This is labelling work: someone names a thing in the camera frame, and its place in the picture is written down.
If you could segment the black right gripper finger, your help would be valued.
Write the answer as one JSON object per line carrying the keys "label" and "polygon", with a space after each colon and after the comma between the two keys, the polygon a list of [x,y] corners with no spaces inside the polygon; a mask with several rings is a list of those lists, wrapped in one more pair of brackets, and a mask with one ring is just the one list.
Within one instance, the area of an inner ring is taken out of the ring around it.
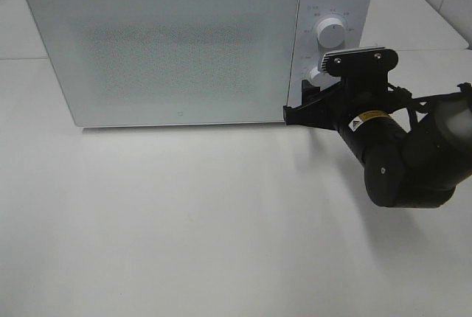
{"label": "black right gripper finger", "polygon": [[286,125],[301,125],[309,128],[336,129],[333,95],[311,95],[300,106],[283,107],[283,119]]}
{"label": "black right gripper finger", "polygon": [[308,80],[302,80],[302,105],[311,103],[333,103],[337,97],[341,82],[334,83],[333,85],[321,89],[320,86],[312,85]]}

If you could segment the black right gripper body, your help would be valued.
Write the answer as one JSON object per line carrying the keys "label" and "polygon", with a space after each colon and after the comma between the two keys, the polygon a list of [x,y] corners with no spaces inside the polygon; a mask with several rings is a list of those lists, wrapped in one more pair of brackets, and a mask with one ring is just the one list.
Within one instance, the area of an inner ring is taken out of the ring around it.
{"label": "black right gripper body", "polygon": [[334,125],[348,147],[391,147],[395,121],[390,117],[388,71],[340,71]]}

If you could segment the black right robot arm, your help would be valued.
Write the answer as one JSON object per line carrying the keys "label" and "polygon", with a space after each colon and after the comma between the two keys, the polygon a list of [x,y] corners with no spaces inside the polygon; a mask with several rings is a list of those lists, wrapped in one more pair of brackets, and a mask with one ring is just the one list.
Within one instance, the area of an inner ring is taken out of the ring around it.
{"label": "black right robot arm", "polygon": [[414,98],[385,72],[344,76],[324,91],[302,83],[287,125],[336,131],[364,169],[377,206],[437,208],[471,176],[471,84]]}

